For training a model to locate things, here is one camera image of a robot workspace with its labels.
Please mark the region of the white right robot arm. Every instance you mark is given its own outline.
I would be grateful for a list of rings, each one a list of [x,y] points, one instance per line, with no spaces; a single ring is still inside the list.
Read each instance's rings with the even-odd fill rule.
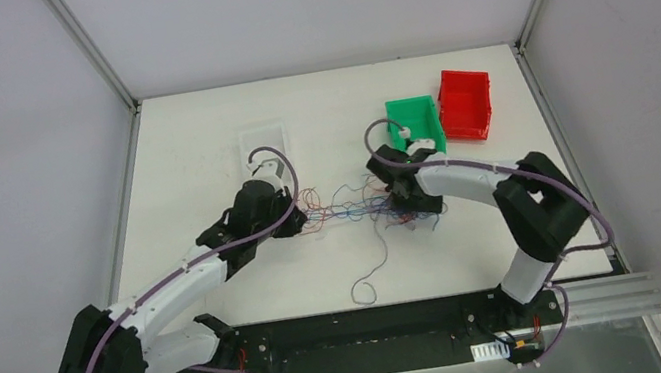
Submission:
[[[522,327],[537,311],[536,296],[590,213],[578,190],[543,153],[506,166],[458,160],[428,148],[412,154],[382,145],[366,168],[385,184],[395,211],[439,214],[447,196],[497,208],[517,245],[493,291],[500,320]]]

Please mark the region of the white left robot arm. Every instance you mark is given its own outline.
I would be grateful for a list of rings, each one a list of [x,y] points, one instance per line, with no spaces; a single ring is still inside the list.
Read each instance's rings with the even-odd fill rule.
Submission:
[[[306,220],[281,177],[247,180],[167,275],[107,309],[88,305],[76,315],[58,373],[177,373],[200,364],[230,369],[236,342],[214,316],[198,315],[171,333],[165,328],[254,260],[264,241],[296,236]]]

